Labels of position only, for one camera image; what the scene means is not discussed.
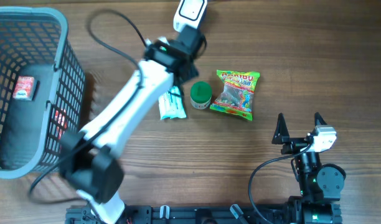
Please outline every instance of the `wooden surface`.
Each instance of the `wooden surface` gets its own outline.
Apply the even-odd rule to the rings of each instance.
[[[83,108],[90,118],[133,69],[89,38],[84,23],[90,12],[117,9],[147,38],[176,36],[177,2],[49,6],[68,19],[69,40],[89,79]],[[94,25],[103,40],[141,57],[142,43],[126,22],[103,16]],[[129,205],[249,205],[252,170],[280,156],[281,146],[271,144],[278,113],[298,137],[313,129],[318,111],[338,133],[321,161],[347,172],[340,202],[344,223],[381,223],[381,1],[217,1],[209,5],[202,30],[209,44],[196,62],[200,77],[184,85],[189,118],[160,121],[157,104],[152,107],[120,158],[126,172],[121,198]],[[216,69],[261,73],[252,122],[192,109],[194,82],[209,82],[215,96],[222,91]],[[63,222],[71,203],[27,201],[33,178],[0,180],[0,223]],[[283,161],[258,173],[253,193],[257,202],[281,203],[299,195],[298,189],[289,161]],[[53,176],[37,195],[61,198],[73,192]]]

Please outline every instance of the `green can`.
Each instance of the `green can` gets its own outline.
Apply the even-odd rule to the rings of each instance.
[[[197,82],[190,89],[190,102],[196,109],[206,109],[211,102],[211,86],[206,82]]]

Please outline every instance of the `basket bottom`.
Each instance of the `basket bottom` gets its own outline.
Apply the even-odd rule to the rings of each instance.
[[[0,166],[14,170],[27,164],[39,148],[45,102],[49,98],[53,65],[28,65],[19,75],[37,80],[32,101],[10,102],[0,141]]]

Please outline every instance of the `gray basket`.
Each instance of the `gray basket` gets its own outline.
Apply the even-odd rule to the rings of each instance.
[[[78,130],[85,74],[51,8],[0,7],[0,178],[57,162],[59,139]],[[32,101],[12,98],[19,75],[38,83]]]

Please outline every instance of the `haribo bag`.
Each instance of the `haribo bag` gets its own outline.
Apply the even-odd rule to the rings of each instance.
[[[239,115],[252,121],[254,89],[260,73],[217,70],[217,75],[224,83],[223,92],[210,105],[210,109]]]

